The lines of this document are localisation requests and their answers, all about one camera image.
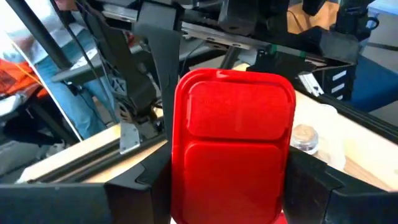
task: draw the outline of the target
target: red tray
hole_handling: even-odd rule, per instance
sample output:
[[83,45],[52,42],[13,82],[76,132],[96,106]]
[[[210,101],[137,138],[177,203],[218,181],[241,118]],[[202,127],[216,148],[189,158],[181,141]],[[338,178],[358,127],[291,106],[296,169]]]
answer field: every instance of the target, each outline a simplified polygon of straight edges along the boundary
[[295,109],[272,74],[200,69],[175,93],[172,216],[178,224],[274,223]]

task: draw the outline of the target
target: wooden table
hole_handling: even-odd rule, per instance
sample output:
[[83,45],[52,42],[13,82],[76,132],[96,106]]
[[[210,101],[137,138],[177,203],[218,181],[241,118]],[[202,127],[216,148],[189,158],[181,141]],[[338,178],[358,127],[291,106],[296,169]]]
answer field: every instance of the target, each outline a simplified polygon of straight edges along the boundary
[[[244,70],[246,67],[247,65],[240,65],[235,69]],[[306,107],[309,110],[314,110],[319,105],[315,100],[299,92],[296,92],[296,99],[298,106]],[[381,189],[388,191],[398,190],[398,163],[396,162],[398,146],[342,115],[336,115],[336,122],[341,126],[340,130],[344,142],[346,156],[344,172]],[[63,166],[119,137],[120,126],[113,126],[86,141],[28,167],[22,174],[21,179],[29,180],[39,177],[51,169]],[[128,158],[85,180],[85,182],[106,182],[145,159],[164,143],[162,142],[136,156]]]

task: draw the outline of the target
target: white label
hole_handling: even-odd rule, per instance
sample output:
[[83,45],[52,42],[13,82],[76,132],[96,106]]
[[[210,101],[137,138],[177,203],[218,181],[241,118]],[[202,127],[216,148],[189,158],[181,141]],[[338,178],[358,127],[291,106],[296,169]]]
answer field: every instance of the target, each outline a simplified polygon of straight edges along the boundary
[[333,81],[336,81],[337,79],[339,79],[339,78],[345,76],[346,74],[347,74],[347,70],[342,71],[342,72],[340,72],[339,74],[333,76],[332,80],[333,80]]
[[340,85],[338,85],[338,86],[332,88],[332,89],[331,89],[331,93],[334,93],[334,92],[337,92],[337,91],[341,90],[342,88],[344,88],[344,86],[345,86],[345,84],[342,83],[342,84],[340,84]]
[[[94,57],[97,53],[98,53],[97,48],[91,49],[91,50],[89,50],[89,51],[86,52],[87,57],[88,57],[88,59],[90,59],[90,60],[93,59],[93,57]],[[87,65],[87,61],[86,61],[86,59],[85,59],[84,56],[83,56],[83,57],[81,57],[81,58],[76,62],[76,64],[74,64],[74,65],[72,66],[72,68],[70,68],[70,70],[73,70],[73,69],[76,69],[76,68],[80,68],[80,67],[85,66],[85,65]]]

